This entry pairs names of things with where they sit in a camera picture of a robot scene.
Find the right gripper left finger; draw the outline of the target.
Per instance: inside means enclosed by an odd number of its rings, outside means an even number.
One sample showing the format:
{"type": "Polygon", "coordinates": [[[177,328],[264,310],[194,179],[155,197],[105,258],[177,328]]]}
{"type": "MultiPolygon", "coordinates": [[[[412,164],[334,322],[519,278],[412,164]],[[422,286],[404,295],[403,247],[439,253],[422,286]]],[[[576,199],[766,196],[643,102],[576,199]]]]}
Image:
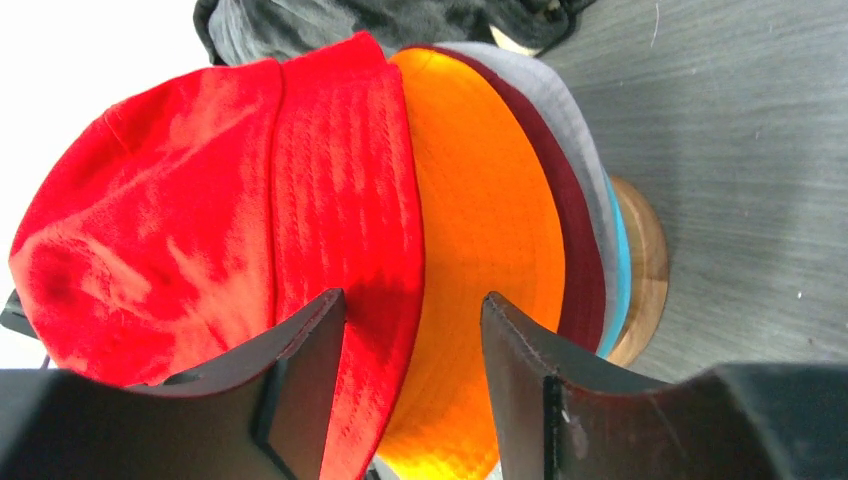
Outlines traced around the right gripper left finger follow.
{"type": "Polygon", "coordinates": [[[339,289],[158,386],[1,374],[5,479],[316,479],[345,325],[339,289]]]}

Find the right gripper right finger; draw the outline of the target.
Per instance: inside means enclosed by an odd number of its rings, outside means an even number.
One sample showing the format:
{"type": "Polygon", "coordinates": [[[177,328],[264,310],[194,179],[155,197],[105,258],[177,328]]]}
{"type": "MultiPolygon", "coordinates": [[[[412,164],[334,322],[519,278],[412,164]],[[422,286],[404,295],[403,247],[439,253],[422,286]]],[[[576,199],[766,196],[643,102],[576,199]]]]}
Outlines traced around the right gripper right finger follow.
{"type": "Polygon", "coordinates": [[[843,479],[847,368],[730,363],[665,383],[546,330],[498,293],[482,343],[507,479],[843,479]]]}

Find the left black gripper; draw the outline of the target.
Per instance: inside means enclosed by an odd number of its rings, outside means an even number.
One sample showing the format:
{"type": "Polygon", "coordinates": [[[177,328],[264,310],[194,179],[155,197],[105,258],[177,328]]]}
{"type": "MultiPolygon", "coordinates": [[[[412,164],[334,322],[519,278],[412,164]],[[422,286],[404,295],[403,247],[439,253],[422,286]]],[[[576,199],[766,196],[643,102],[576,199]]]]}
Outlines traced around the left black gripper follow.
{"type": "Polygon", "coordinates": [[[36,340],[39,339],[31,322],[23,311],[21,300],[16,290],[11,292],[1,312],[1,325],[13,332],[36,340]]]}

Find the dark red bucket hat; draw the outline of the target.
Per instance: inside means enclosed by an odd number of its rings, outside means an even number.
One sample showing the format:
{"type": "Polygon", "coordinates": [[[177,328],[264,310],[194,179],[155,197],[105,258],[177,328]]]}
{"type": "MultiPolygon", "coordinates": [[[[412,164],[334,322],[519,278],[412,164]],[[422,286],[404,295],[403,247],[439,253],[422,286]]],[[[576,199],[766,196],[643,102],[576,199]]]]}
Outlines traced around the dark red bucket hat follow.
{"type": "Polygon", "coordinates": [[[524,93],[481,61],[445,47],[412,48],[471,67],[494,88],[522,127],[546,176],[563,235],[566,280],[557,334],[594,354],[601,343],[606,313],[604,270],[582,190],[554,133],[524,93]]]}

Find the turquoise bucket hat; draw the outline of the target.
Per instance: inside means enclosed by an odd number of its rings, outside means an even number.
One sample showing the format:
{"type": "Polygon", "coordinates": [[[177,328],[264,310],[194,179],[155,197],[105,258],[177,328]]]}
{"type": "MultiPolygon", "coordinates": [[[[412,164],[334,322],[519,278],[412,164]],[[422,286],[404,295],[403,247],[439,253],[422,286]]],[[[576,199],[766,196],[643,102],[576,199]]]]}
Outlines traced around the turquoise bucket hat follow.
{"type": "Polygon", "coordinates": [[[598,346],[597,355],[609,359],[619,336],[623,331],[631,300],[632,268],[630,245],[620,205],[614,191],[612,182],[608,175],[605,176],[606,185],[609,190],[609,199],[615,220],[615,232],[617,239],[617,290],[616,302],[610,326],[605,326],[598,346]]]}

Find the wooden hat stand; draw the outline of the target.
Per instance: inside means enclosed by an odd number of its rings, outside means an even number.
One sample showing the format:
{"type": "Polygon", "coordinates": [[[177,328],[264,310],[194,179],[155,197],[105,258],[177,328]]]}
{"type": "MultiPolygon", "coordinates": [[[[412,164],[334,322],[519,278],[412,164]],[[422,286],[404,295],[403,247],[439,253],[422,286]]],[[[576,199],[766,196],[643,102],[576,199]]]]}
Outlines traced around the wooden hat stand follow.
{"type": "Polygon", "coordinates": [[[667,300],[669,255],[661,222],[645,196],[613,177],[631,254],[631,300],[619,339],[608,360],[627,367],[653,338],[667,300]]]}

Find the bright red bucket hat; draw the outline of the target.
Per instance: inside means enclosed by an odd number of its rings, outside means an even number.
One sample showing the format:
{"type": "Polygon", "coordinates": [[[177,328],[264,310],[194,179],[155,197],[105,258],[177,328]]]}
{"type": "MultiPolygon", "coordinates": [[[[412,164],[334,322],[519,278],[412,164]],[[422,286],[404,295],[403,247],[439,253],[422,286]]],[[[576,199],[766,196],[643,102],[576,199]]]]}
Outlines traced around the bright red bucket hat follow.
{"type": "Polygon", "coordinates": [[[37,191],[9,267],[56,363],[118,386],[197,366],[342,289],[320,475],[360,478],[423,298],[399,69],[358,33],[285,62],[201,69],[110,107],[37,191]]]}

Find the orange bucket hat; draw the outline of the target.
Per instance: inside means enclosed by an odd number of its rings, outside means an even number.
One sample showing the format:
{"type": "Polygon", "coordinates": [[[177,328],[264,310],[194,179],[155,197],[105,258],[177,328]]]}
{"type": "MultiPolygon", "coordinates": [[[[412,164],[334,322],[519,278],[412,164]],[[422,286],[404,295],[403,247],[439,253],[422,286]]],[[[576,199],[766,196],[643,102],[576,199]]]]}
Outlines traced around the orange bucket hat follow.
{"type": "Polygon", "coordinates": [[[394,55],[409,115],[425,242],[412,360],[379,457],[403,479],[483,479],[499,455],[481,340],[492,291],[558,326],[564,241],[538,157],[472,67],[410,48],[394,55]]]}

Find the grey bucket hat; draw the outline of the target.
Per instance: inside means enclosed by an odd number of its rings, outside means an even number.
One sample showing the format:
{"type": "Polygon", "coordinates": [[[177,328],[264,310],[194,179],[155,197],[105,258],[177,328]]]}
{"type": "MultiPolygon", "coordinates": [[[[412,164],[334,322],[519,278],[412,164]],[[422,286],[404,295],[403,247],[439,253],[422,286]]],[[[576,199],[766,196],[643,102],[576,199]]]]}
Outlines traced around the grey bucket hat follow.
{"type": "Polygon", "coordinates": [[[582,190],[601,255],[607,295],[603,335],[616,302],[615,220],[605,181],[607,173],[573,96],[559,74],[538,59],[484,43],[442,42],[436,46],[469,55],[492,68],[530,99],[554,133],[582,190]]]}

